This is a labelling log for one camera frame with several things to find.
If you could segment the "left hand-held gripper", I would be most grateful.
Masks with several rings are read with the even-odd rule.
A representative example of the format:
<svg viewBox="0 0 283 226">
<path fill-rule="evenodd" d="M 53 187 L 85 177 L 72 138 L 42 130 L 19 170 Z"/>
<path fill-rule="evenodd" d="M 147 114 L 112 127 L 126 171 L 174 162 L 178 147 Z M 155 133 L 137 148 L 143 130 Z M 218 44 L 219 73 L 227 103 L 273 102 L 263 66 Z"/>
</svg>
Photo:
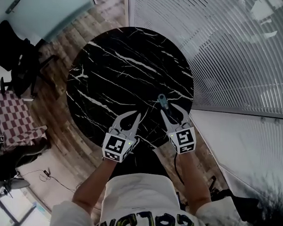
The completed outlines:
<svg viewBox="0 0 283 226">
<path fill-rule="evenodd" d="M 134 123 L 131 125 L 131 129 L 129 127 L 126 128 L 121 122 L 136 113 L 136 110 L 123 113 L 112 123 L 109 132 L 105 135 L 102 146 L 104 158 L 121 163 L 134 149 L 137 142 L 135 136 L 141 119 L 141 113 L 137 115 Z"/>
</svg>

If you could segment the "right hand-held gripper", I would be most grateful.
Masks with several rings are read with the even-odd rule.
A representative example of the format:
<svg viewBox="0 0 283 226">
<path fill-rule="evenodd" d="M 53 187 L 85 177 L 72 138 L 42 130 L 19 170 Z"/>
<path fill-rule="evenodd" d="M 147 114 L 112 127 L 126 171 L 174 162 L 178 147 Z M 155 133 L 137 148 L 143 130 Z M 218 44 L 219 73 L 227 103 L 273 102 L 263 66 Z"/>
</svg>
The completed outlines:
<svg viewBox="0 0 283 226">
<path fill-rule="evenodd" d="M 181 112 L 183 118 L 180 119 L 176 116 L 175 120 L 179 126 L 175 128 L 165 112 L 162 109 L 160 110 L 170 143 L 177 154 L 194 151 L 196 148 L 195 128 L 190 125 L 189 113 L 177 104 L 171 103 L 171 105 Z"/>
</svg>

